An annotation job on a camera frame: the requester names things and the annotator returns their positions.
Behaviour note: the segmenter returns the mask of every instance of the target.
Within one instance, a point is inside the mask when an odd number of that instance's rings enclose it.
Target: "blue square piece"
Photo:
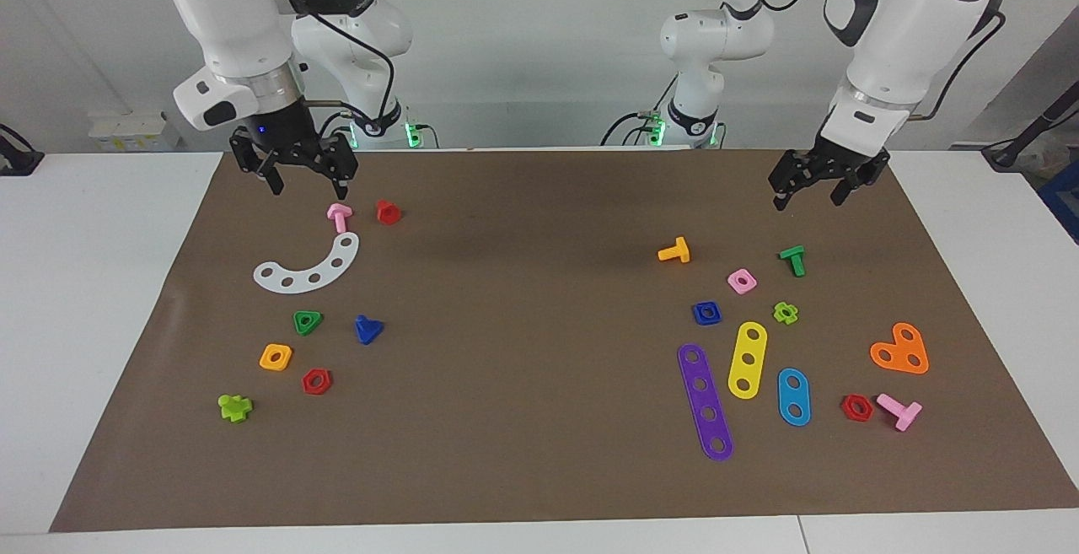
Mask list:
[[[693,307],[693,316],[697,320],[697,324],[701,326],[723,322],[723,314],[720,313],[720,307],[715,305],[715,301],[697,303]]]
[[[356,338],[367,346],[374,338],[382,334],[383,323],[377,320],[368,320],[366,315],[356,316]]]

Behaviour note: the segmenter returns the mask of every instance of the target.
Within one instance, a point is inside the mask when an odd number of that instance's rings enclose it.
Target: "plastic toy part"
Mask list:
[[[312,368],[303,376],[302,383],[303,393],[320,396],[333,384],[333,378],[330,377],[330,371],[325,368]]]
[[[843,398],[843,413],[847,415],[847,419],[852,421],[865,422],[873,417],[873,405],[870,404],[870,400],[861,394],[849,394],[847,397]]]
[[[874,343],[870,348],[870,357],[875,365],[914,375],[929,371],[929,354],[917,328],[901,322],[891,328],[891,336],[896,338],[894,343]]]
[[[233,423],[247,421],[247,413],[250,413],[255,405],[250,400],[241,395],[230,396],[221,394],[217,398],[217,406],[221,407],[221,419],[228,419]]]
[[[740,400],[751,400],[761,388],[761,371],[764,370],[764,350],[767,343],[768,332],[760,324],[747,322],[738,328],[735,357],[727,375],[727,389]]]
[[[700,449],[712,461],[724,461],[734,455],[735,442],[720,405],[712,370],[708,368],[708,356],[700,347],[686,343],[679,348],[678,362],[682,368],[685,394],[689,397],[693,422],[697,425]]]
[[[809,404],[809,380],[796,368],[779,370],[779,416],[795,428],[812,419]]]
[[[779,254],[780,259],[791,261],[791,269],[794,270],[794,278],[802,278],[806,274],[806,267],[802,262],[802,255],[806,254],[805,246],[792,246]]]
[[[330,254],[317,266],[303,271],[286,270],[276,261],[255,268],[255,282],[271,293],[299,295],[330,284],[352,266],[359,252],[359,237],[351,231],[333,239]]]
[[[323,314],[319,312],[300,311],[292,314],[292,326],[296,327],[296,334],[301,337],[311,335],[311,332],[322,323]]]
[[[701,326],[709,326],[723,322],[723,314],[715,301],[705,301],[693,307],[694,320]]]
[[[270,343],[267,349],[262,350],[259,366],[267,370],[285,370],[290,360],[292,360],[292,348],[281,343]]]
[[[330,204],[330,207],[326,211],[326,218],[333,221],[333,227],[337,228],[338,234],[349,231],[347,226],[344,225],[344,220],[351,216],[352,208],[344,204]]]
[[[674,239],[674,246],[659,251],[660,261],[670,261],[671,259],[678,259],[683,264],[689,262],[689,246],[686,245],[685,239],[682,235]]]
[[[374,204],[374,215],[384,226],[392,226],[401,220],[401,210],[387,200],[380,200]]]
[[[798,309],[787,301],[776,303],[775,310],[776,312],[771,315],[775,316],[776,322],[790,326],[798,321]]]
[[[356,338],[359,342],[368,346],[382,334],[385,324],[377,320],[369,320],[366,315],[356,316]]]
[[[883,406],[888,413],[896,416],[896,429],[901,432],[905,432],[906,428],[910,428],[911,423],[914,423],[914,418],[921,413],[920,404],[911,403],[910,406],[903,406],[888,394],[880,394],[877,396],[877,404]]]
[[[749,273],[749,270],[738,270],[727,276],[727,284],[735,289],[735,293],[745,295],[756,288],[756,279]]]

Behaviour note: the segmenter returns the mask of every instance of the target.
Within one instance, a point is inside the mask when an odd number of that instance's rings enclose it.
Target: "white table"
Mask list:
[[[219,158],[53,156],[0,179],[0,552],[1079,552],[1079,510],[42,535]],[[891,167],[1079,482],[1079,247],[978,154]]]

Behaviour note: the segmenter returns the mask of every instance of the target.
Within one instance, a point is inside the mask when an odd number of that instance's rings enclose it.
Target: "purple strip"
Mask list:
[[[709,459],[725,461],[735,452],[735,442],[723,416],[712,370],[708,368],[708,356],[697,343],[686,343],[679,348],[678,362],[682,366],[682,380],[685,381],[685,393],[693,409],[693,421],[697,424],[700,447]]]

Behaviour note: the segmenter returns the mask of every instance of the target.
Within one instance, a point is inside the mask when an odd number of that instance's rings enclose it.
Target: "red nut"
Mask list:
[[[847,413],[847,419],[864,422],[873,417],[873,405],[861,394],[850,394],[843,398],[843,413]]]
[[[330,371],[325,368],[312,368],[303,376],[303,392],[315,396],[326,393],[333,384]]]
[[[401,220],[401,210],[396,204],[386,200],[380,200],[374,204],[374,212],[379,222],[384,226],[392,226]]]

